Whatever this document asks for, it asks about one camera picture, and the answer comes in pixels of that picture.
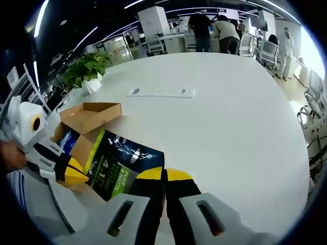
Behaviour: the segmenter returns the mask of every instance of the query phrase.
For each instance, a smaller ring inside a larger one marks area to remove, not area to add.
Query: white pot
[[[98,78],[92,78],[90,81],[84,80],[82,83],[82,88],[87,93],[92,94],[101,88],[101,80],[102,76],[98,73]]]

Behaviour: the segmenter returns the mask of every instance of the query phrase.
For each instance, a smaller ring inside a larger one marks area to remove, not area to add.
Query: potted plant
[[[100,81],[111,65],[109,57],[100,53],[89,53],[72,64],[65,74],[65,83],[69,89],[84,88],[93,93],[101,87]]]

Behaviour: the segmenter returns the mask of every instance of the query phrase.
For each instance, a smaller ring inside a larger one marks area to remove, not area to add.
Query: round white table
[[[128,97],[134,89],[196,89],[193,99]],[[308,195],[306,142],[283,92],[250,58],[181,53],[107,69],[89,102],[119,102],[113,132],[165,153],[200,190],[239,212],[248,226],[285,234]]]

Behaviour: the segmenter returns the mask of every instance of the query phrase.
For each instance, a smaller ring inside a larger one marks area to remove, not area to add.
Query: office chair
[[[196,41],[193,30],[187,30],[184,32],[186,52],[194,52],[196,49]]]
[[[252,57],[250,45],[253,36],[243,33],[240,44],[240,56],[243,57]]]
[[[327,122],[327,100],[324,96],[324,82],[314,71],[310,71],[310,84],[305,91],[307,106],[301,108],[297,118],[306,140],[316,138],[319,129]]]
[[[268,41],[264,41],[259,51],[259,62],[274,77],[271,71],[277,66],[277,53],[279,46]]]
[[[155,36],[153,38],[147,38],[146,43],[148,45],[149,53],[150,54],[159,54],[161,55],[164,53],[165,48],[159,37]]]
[[[313,113],[321,118],[325,114],[327,104],[323,95],[324,83],[316,72],[312,70],[310,73],[310,84],[305,91],[305,98]]]

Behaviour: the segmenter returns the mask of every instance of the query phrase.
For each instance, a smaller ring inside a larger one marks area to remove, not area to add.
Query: person in white coat
[[[181,19],[178,24],[178,33],[184,33],[189,29],[188,25]]]
[[[287,81],[288,75],[291,69],[291,61],[294,52],[294,42],[293,38],[287,27],[284,28],[284,32],[279,41],[279,54],[281,58],[281,63],[279,65],[279,72],[277,77],[279,79],[284,79]]]

